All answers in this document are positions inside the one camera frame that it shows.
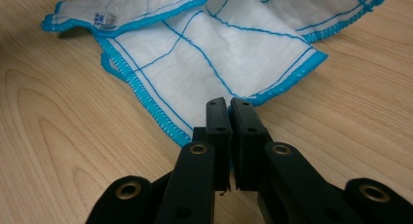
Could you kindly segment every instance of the bolt hole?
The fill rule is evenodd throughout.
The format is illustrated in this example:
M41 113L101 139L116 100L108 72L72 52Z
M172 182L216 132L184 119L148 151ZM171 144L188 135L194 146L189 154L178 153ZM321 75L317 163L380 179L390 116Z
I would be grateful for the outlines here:
M207 151L207 148L202 144L196 144L192 145L191 148L189 148L189 151L192 154L204 154Z
M179 219L187 219L188 217L192 215L192 211L188 207L180 207L179 209L176 210L175 215Z
M116 197L120 200L129 200L140 193L141 186L136 181L124 183L116 190Z
M257 129L255 129L255 128L249 128L249 129L247 129L247 131L248 131L248 132L251 132L251 133L255 133L255 132L257 132Z
M327 217L328 219L332 220L332 221L339 222L342 219L340 212L338 212L334 209L325 208L323 210L323 212L324 212L324 216Z
M359 191L364 197L373 202L387 203L390 201L390 196L387 192L372 185L362 184L359 186Z
M275 146L273 146L273 151L276 154L280 154L280 155L288 155L288 154L291 153L291 150L288 147L284 146L284 145L275 145Z

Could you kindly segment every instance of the white cloth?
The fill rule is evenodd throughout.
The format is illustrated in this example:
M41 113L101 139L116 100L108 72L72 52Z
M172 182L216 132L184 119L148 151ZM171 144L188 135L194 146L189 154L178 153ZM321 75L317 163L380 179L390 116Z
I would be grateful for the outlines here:
M59 3L43 28L89 28L103 49L102 66L128 82L184 145L205 125L209 100L260 105L287 91L326 59L311 42L383 1L75 0Z

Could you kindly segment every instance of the wooden surface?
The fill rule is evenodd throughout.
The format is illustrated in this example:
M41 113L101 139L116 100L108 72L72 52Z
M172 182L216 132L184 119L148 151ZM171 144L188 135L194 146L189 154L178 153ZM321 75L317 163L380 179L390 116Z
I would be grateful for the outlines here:
M112 181L153 181L179 153L101 69L91 35L41 30L57 1L0 0L0 223L84 223ZM413 0L387 0L317 43L327 62L258 108L338 187L369 177L413 202L412 13ZM262 223L254 199L217 196L215 223Z

